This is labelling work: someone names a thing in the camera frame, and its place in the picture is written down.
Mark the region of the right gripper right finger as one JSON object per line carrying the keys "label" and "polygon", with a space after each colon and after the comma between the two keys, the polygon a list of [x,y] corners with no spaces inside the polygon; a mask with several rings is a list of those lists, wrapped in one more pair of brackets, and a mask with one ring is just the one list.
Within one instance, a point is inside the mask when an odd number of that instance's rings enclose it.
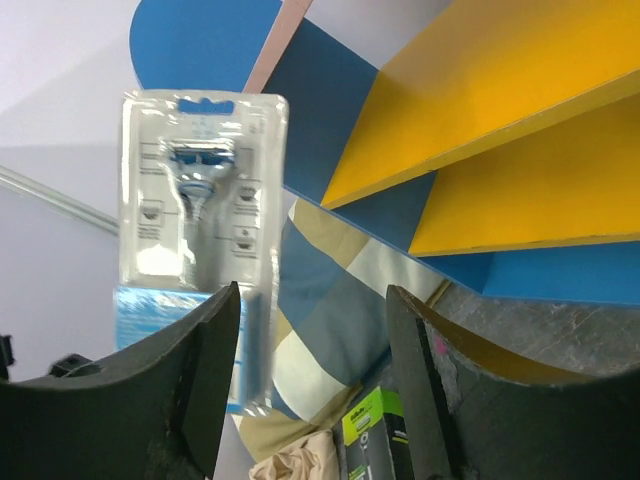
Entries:
{"label": "right gripper right finger", "polygon": [[639,374],[592,377],[509,351],[399,286],[386,319],[418,479],[635,479]]}

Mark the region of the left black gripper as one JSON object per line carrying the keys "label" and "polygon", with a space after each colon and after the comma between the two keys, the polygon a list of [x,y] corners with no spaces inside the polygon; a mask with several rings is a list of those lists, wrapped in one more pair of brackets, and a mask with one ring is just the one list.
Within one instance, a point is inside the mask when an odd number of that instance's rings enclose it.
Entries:
{"label": "left black gripper", "polygon": [[103,366],[97,362],[72,353],[54,361],[48,370],[39,376],[15,380],[11,376],[11,369],[15,366],[14,349],[11,335],[1,335],[1,382],[2,383],[51,383],[51,382],[81,382],[101,383],[103,381]]}

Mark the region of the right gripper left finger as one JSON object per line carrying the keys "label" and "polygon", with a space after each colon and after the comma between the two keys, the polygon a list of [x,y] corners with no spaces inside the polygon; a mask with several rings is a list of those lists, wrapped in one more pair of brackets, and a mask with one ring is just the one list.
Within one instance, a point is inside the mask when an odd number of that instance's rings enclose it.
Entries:
{"label": "right gripper left finger", "polygon": [[240,313],[231,283],[112,355],[2,382],[2,478],[212,478]]}

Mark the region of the blue Gillette razor blister pack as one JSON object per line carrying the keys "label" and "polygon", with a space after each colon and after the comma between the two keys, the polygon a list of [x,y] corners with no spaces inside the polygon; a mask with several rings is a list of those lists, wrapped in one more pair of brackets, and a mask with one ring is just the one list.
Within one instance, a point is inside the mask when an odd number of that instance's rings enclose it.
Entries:
{"label": "blue Gillette razor blister pack", "polygon": [[271,407],[288,119],[276,94],[153,89],[122,104],[116,347],[236,283],[232,414]]}

